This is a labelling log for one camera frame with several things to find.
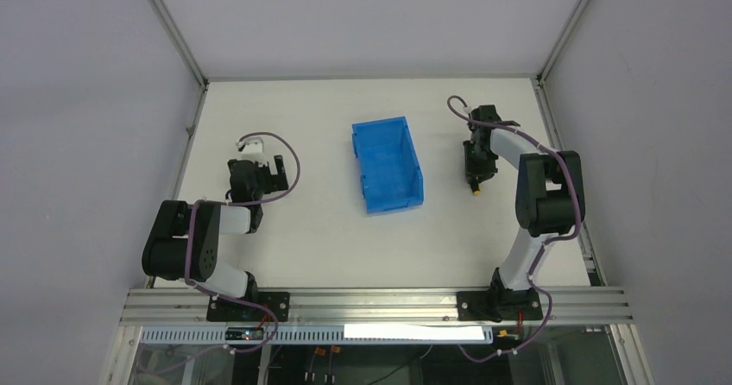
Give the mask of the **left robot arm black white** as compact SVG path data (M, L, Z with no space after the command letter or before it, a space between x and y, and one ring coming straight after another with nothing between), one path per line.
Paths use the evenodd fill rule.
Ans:
M233 206L218 201L203 201L198 206L182 200L163 201L142 252L145 275L189 280L214 293L257 302L256 278L218 257L219 238L257 232L263 218L259 202L267 194L289 188L283 158L275 156L274 164L275 173L267 162L227 162L227 199Z

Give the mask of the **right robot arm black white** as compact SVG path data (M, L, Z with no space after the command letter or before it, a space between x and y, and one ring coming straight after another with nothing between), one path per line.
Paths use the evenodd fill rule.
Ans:
M495 269L486 292L460 292L462 320L541 319L539 294L531 281L546 252L584 221L580 154L542 146L504 121L495 106L465 108L470 138L463 143L464 175L473 193L505 160L517 171L514 211L519 231L507 258Z

